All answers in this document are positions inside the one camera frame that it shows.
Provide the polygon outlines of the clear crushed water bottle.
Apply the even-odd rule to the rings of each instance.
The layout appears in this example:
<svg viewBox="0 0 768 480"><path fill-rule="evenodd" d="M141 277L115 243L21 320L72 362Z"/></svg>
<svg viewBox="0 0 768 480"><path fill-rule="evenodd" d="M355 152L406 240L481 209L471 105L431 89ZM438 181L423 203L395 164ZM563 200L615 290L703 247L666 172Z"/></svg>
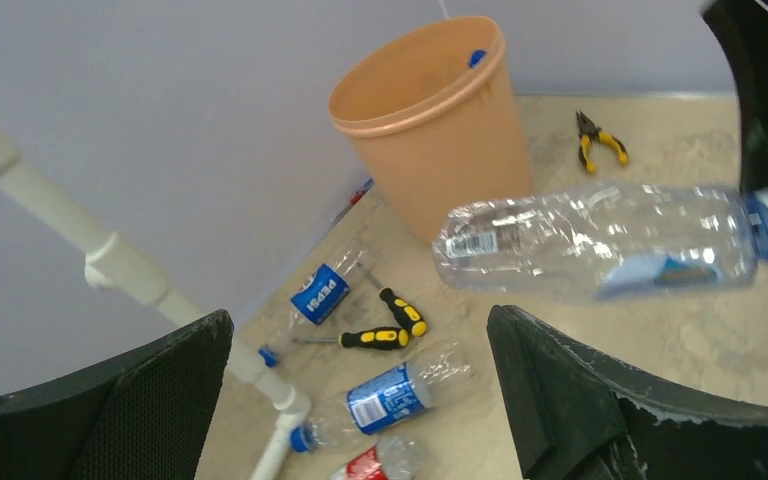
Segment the clear crushed water bottle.
<svg viewBox="0 0 768 480"><path fill-rule="evenodd" d="M768 188L596 182L453 209L432 244L450 287L566 302L742 287L768 261Z"/></svg>

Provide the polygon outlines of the small red cap bottle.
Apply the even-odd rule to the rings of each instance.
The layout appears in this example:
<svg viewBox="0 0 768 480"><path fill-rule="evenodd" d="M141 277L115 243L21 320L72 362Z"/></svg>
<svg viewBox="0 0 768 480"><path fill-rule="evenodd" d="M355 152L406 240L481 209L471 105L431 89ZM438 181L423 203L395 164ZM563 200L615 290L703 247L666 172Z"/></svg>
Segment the small red cap bottle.
<svg viewBox="0 0 768 480"><path fill-rule="evenodd" d="M372 447L338 467L328 480L414 479L428 460L425 447L410 437L381 437Z"/></svg>

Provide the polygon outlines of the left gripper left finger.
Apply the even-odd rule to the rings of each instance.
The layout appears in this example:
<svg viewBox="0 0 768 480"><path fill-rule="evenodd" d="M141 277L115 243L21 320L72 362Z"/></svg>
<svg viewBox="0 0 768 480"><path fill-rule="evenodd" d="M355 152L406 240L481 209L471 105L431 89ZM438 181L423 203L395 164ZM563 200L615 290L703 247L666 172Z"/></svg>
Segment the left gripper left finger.
<svg viewBox="0 0 768 480"><path fill-rule="evenodd" d="M215 311L158 340L0 396L0 479L192 479L234 325Z"/></svg>

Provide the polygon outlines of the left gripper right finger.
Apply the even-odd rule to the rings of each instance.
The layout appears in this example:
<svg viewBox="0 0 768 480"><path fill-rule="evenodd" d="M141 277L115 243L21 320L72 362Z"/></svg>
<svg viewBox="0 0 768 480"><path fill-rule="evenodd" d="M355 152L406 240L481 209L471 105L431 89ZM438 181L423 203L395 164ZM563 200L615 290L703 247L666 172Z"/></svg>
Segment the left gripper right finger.
<svg viewBox="0 0 768 480"><path fill-rule="evenodd" d="M486 332L525 479L768 479L768 407L676 384L496 305Z"/></svg>

